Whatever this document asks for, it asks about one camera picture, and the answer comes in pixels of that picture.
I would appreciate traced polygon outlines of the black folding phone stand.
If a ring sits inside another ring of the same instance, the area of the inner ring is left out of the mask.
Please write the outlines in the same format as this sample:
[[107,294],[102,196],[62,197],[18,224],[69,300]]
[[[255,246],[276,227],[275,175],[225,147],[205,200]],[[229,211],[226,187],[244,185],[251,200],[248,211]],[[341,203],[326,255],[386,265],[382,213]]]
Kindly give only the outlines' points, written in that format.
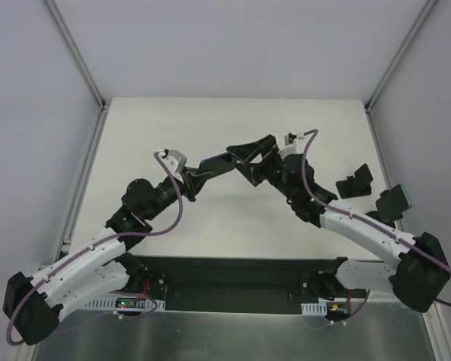
[[372,194],[372,173],[367,163],[361,165],[353,175],[347,176],[345,180],[335,183],[339,196],[342,199],[358,198]]

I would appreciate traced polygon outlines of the black round-base phone stand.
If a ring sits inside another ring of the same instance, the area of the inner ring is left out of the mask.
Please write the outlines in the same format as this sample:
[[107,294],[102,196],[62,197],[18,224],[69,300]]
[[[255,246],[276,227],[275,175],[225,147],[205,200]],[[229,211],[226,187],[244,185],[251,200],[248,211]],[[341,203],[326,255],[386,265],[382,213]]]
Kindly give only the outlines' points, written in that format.
[[394,220],[381,220],[379,212],[378,211],[369,211],[366,213],[366,215],[388,227],[391,227],[393,229],[396,229],[395,221]]

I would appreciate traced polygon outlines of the black phone blue edge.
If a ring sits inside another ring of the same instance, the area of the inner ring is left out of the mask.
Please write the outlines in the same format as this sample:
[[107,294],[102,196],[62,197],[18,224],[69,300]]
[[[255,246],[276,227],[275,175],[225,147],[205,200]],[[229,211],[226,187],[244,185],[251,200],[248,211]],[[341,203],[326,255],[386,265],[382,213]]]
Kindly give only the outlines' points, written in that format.
[[381,192],[375,202],[380,221],[392,222],[400,220],[403,213],[412,208],[412,202],[402,184]]

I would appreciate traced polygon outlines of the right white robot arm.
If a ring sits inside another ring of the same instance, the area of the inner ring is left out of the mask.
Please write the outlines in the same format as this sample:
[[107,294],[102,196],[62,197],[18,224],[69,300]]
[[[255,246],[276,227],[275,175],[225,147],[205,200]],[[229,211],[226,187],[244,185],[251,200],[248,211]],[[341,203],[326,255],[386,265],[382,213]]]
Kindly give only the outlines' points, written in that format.
[[267,181],[283,194],[299,219],[343,236],[378,257],[376,262],[338,257],[334,268],[307,284],[319,296],[338,297],[347,290],[391,293],[424,313],[450,280],[451,268],[436,237],[402,232],[358,212],[317,185],[306,156],[295,148],[282,151],[273,135],[229,146],[226,151],[253,186]]

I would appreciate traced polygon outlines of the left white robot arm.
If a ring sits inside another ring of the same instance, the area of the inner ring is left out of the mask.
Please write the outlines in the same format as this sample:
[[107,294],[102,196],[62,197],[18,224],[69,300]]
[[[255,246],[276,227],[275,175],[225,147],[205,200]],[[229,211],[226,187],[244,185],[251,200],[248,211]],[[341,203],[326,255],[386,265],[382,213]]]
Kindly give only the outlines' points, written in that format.
[[130,250],[145,238],[165,235],[178,226],[183,202],[195,201],[212,171],[177,162],[161,164],[167,176],[153,186],[133,180],[121,206],[96,235],[55,263],[7,283],[3,312],[10,346],[34,345],[51,335],[82,304],[104,293],[140,293],[144,266]]

